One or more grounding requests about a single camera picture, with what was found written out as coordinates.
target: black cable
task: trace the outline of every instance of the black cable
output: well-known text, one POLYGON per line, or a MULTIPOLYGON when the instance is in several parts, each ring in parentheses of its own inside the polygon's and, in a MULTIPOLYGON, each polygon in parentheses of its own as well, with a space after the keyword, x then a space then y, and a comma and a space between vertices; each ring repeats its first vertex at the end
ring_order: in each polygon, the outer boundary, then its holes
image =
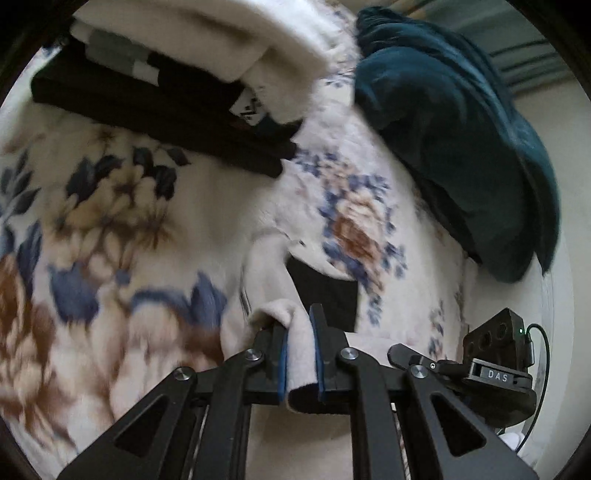
POLYGON ((550 342, 548 341, 548 335, 546 335, 546 331, 541 325, 538 325, 537 323, 532 323, 527 327, 527 330, 525 331, 525 337, 526 339, 529 339, 529 341, 531 341, 530 330, 532 328, 538 330, 544 338, 544 344, 546 347, 546 374, 544 378, 544 386, 542 387, 542 393, 540 394, 540 401, 538 402, 538 407, 536 408, 534 419, 531 421, 530 429, 525 434, 525 437, 515 450, 515 453, 518 453, 521 450, 521 447, 523 447, 526 440, 529 438, 532 430, 534 429, 535 422, 538 420, 538 417, 540 416, 540 410, 542 409, 542 403, 544 402, 544 397, 546 395, 546 387, 548 386, 548 376, 550 375, 550 342))

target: white towel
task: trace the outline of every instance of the white towel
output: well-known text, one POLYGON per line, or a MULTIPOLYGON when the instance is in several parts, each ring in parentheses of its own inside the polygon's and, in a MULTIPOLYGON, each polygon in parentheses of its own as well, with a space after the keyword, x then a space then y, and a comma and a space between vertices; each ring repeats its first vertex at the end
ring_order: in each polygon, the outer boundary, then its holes
POLYGON ((309 0, 90 0, 74 16, 224 82, 241 79, 282 124, 304 116, 339 35, 309 0))
POLYGON ((288 329, 285 393, 316 384, 314 330, 285 261, 293 244, 279 230, 263 232, 243 265, 239 294, 230 301, 221 328, 227 358, 252 345, 270 320, 288 329))

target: floral blanket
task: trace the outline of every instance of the floral blanket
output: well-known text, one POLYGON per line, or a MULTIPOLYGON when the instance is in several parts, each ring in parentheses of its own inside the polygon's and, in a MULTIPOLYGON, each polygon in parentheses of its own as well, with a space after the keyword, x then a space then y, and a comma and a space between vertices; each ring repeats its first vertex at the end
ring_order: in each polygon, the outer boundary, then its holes
POLYGON ((278 228, 358 280, 357 331, 455 357, 466 260, 352 106, 353 19, 297 158, 272 180, 31 101, 0 109, 0 412, 42 478, 219 329, 256 236, 278 228))

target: dark green blanket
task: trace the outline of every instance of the dark green blanket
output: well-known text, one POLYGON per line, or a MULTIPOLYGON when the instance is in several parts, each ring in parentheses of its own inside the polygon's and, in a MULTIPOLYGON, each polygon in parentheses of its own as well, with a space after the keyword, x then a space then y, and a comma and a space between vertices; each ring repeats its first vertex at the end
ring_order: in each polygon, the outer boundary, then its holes
POLYGON ((370 7, 355 101, 407 166, 435 217, 498 280, 542 270, 560 204, 548 154, 486 54, 461 35, 370 7))

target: metal screw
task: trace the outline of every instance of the metal screw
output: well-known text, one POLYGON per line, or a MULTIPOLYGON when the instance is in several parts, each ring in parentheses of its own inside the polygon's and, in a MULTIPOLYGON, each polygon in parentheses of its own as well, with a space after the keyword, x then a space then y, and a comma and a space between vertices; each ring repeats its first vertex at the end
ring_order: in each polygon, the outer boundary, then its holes
POLYGON ((249 362, 256 362, 262 358, 262 352, 256 348, 249 348, 246 352, 244 352, 244 356, 249 362))
POLYGON ((175 380, 184 382, 191 378, 191 375, 193 375, 193 370, 191 370, 189 367, 178 367, 174 371, 173 375, 175 380))
POLYGON ((425 378, 428 372, 429 370, 422 365, 411 365, 410 367, 410 373, 415 378, 425 378))
POLYGON ((359 356, 359 352, 355 348, 348 346, 340 351, 340 356, 347 360, 355 360, 359 356))

